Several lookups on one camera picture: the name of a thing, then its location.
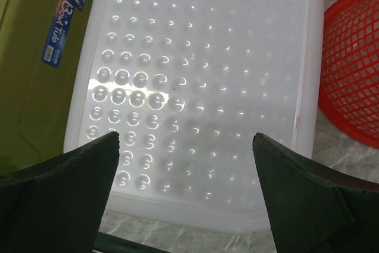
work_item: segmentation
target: barcode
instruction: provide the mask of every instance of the barcode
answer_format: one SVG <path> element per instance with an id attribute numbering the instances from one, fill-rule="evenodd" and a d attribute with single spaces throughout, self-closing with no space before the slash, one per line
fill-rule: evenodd
<path id="1" fill-rule="evenodd" d="M 51 61 L 53 57 L 53 52 L 54 52 L 54 48 L 52 46 L 47 45 L 43 59 L 48 62 Z"/>

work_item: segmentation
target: white plastic tray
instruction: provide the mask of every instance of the white plastic tray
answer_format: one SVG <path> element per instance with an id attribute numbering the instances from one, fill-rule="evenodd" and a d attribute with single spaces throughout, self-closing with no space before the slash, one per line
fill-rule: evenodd
<path id="1" fill-rule="evenodd" d="M 95 0 L 65 151 L 110 130 L 108 208 L 250 233 L 269 227 L 263 132 L 311 157 L 324 0 Z"/>

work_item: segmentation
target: sticker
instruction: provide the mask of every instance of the sticker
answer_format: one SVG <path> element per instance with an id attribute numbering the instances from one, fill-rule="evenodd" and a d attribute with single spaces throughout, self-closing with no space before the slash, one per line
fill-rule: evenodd
<path id="1" fill-rule="evenodd" d="M 59 0 L 50 26 L 49 37 L 46 40 L 42 61 L 54 67 L 59 66 L 63 48 L 69 32 L 72 15 L 75 8 L 82 11 L 85 0 Z"/>

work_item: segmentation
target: marble floor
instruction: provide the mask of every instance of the marble floor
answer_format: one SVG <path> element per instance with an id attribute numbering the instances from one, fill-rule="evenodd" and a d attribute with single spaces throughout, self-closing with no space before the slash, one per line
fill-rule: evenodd
<path id="1" fill-rule="evenodd" d="M 326 0 L 329 7 L 336 0 Z M 313 159 L 338 171 L 379 182 L 379 150 L 350 139 L 319 112 Z M 249 236 L 170 225 L 106 211 L 100 231 L 173 253 L 275 253 L 270 231 Z"/>

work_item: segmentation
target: white plastic container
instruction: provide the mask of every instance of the white plastic container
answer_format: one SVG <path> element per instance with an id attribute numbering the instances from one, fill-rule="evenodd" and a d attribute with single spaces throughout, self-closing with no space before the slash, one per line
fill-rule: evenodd
<path id="1" fill-rule="evenodd" d="M 95 0 L 65 151 L 116 130 L 107 207 L 251 233 L 269 227 L 263 132 L 311 157 L 324 0 Z"/>

